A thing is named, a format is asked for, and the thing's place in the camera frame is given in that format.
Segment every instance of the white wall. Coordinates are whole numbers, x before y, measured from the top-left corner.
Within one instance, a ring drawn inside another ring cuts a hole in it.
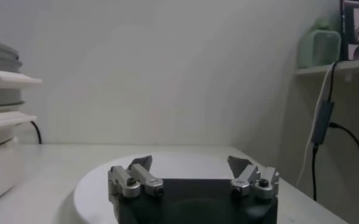
[[[45,142],[250,144],[273,163],[283,100],[270,109],[286,97],[299,37],[329,5],[0,0],[0,41],[44,80],[23,109]]]

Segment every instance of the shelf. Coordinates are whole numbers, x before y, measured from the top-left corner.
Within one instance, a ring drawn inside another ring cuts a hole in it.
[[[296,75],[299,76],[325,75],[329,66],[330,65],[324,65],[314,68],[298,69]],[[335,69],[335,75],[353,75],[353,74],[359,74],[359,60],[339,62]]]
[[[32,79],[24,74],[0,71],[0,88],[21,89],[42,82],[41,79]]]
[[[0,113],[0,129],[14,127],[25,122],[35,121],[35,116],[26,115],[19,111]]]

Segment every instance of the round white platform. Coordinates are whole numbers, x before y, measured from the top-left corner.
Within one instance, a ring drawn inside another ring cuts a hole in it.
[[[160,178],[232,179],[226,159],[195,153],[147,153],[116,159],[89,172],[77,185],[74,205],[88,224],[117,224],[108,200],[107,171],[127,167],[134,158],[152,155],[151,173]]]

